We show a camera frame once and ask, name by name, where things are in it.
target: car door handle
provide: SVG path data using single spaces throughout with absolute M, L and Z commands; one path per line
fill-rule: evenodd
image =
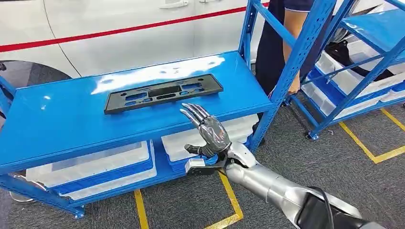
M 179 0 L 177 2 L 163 4 L 163 5 L 159 6 L 159 8 L 160 9 L 171 9 L 171 8 L 187 6 L 188 4 L 189 4 L 188 0 Z
M 210 2 L 210 1 L 220 1 L 220 0 L 198 0 L 199 2 L 201 2 L 201 3 L 207 3 L 207 2 Z

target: robotic arm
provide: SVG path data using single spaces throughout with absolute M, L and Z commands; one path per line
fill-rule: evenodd
M 258 163 L 255 156 L 239 142 L 231 142 L 221 123 L 196 104 L 182 104 L 185 114 L 206 141 L 205 146 L 185 145 L 192 154 L 213 157 L 218 161 L 205 166 L 203 160 L 191 159 L 187 174 L 208 175 L 223 169 L 229 180 L 242 185 L 256 196 L 277 207 L 298 229 L 384 229 L 363 220 L 358 209 L 323 192 L 304 187 Z

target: gray carpet floor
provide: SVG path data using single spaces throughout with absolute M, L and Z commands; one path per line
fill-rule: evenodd
M 401 104 L 387 110 L 405 124 Z M 375 156 L 405 145 L 404 131 L 381 111 L 345 124 Z M 339 125 L 328 127 L 317 141 L 305 139 L 304 132 L 309 128 L 295 106 L 280 108 L 265 136 L 266 144 L 256 152 L 257 160 L 288 179 L 322 187 L 348 201 L 365 219 L 389 229 L 405 228 L 405 154 L 375 164 Z M 231 185 L 244 218 L 229 228 L 293 228 L 273 206 Z M 150 228 L 204 228 L 234 214 L 217 174 L 183 177 L 142 189 L 141 193 Z M 15 203 L 0 191 L 1 228 L 140 228 L 133 192 L 86 205 L 85 210 L 86 216 L 75 220 L 41 203 Z

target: robotic thumb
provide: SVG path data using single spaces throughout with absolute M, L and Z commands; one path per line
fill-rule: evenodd
M 187 150 L 190 154 L 197 154 L 199 155 L 201 152 L 200 150 L 201 146 L 192 146 L 190 144 L 184 145 L 184 149 Z

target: storage bin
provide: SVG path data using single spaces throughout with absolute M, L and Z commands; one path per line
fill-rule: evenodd
M 258 121 L 259 119 L 257 115 L 253 114 L 222 122 L 222 125 L 228 132 L 231 141 L 245 143 L 247 138 L 253 133 L 253 125 Z M 163 136 L 162 142 L 166 153 L 172 162 L 195 156 L 184 149 L 185 144 L 194 146 L 205 145 L 205 141 L 200 136 L 197 129 L 191 129 L 172 135 Z
M 381 99 L 381 102 L 386 103 L 395 99 L 400 99 L 405 97 L 405 82 L 393 87 L 390 92 Z
M 153 142 L 152 141 L 148 141 L 149 142 L 149 151 L 150 151 L 150 155 L 151 155 L 151 161 L 152 161 L 152 168 L 140 173 L 135 173 L 133 175 L 130 176 L 126 176 L 126 177 L 122 177 L 119 179 L 115 179 L 115 180 L 111 180 L 99 185 L 94 185 L 91 187 L 87 187 L 75 192 L 71 192 L 71 193 L 66 193 L 66 194 L 60 194 L 63 197 L 70 197 L 73 200 L 78 200 L 78 199 L 82 199 L 82 198 L 86 198 L 95 194 L 99 194 L 105 191 L 109 191 L 115 188 L 119 188 L 125 185 L 130 185 L 142 180 L 146 180 L 152 177 L 155 177 L 157 172 L 156 172 L 156 164 L 155 164 L 155 150 L 153 147 Z
M 80 181 L 81 186 L 94 185 L 103 179 L 114 179 L 108 171 L 120 170 L 121 176 L 153 167 L 147 141 L 103 150 L 64 161 L 27 169 L 27 180 L 43 183 L 47 187 L 60 187 Z
M 314 83 L 304 84 L 301 86 L 301 89 L 309 98 L 313 100 L 313 102 L 319 107 L 325 116 L 328 116 L 336 108 L 336 104 L 334 104 Z M 380 99 L 384 98 L 384 96 L 386 95 L 380 95 L 370 100 L 349 106 L 343 109 L 334 119 L 338 119 L 367 107 L 376 105 Z
M 352 59 L 353 62 L 363 61 L 363 60 L 373 57 L 377 54 L 375 50 L 373 50 L 370 46 L 366 45 L 363 41 L 351 42 L 347 46 L 349 49 L 350 58 Z M 380 61 L 380 59 L 360 65 L 360 67 L 362 67 L 366 70 L 370 70 L 379 61 Z M 328 74 L 335 70 L 343 68 L 343 66 L 339 62 L 334 60 L 330 55 L 328 55 L 324 51 L 322 52 L 319 61 L 316 63 L 316 66 L 324 74 Z M 362 92 L 360 92 L 357 95 L 356 98 L 365 96 L 367 94 L 375 93 L 375 92 L 385 89 L 385 88 L 393 87 L 396 84 L 401 83 L 403 80 L 405 80 L 405 65 L 404 64 L 391 66 L 388 69 L 396 75 L 383 79 L 383 80 L 379 80 L 379 81 L 370 83 Z M 337 73 L 336 76 L 334 76 L 332 78 L 332 81 L 337 85 L 338 89 L 341 92 L 343 92 L 345 95 L 348 95 L 363 79 L 364 79 L 364 77 L 359 75 L 358 73 L 356 73 L 352 70 L 346 70 L 346 71 Z

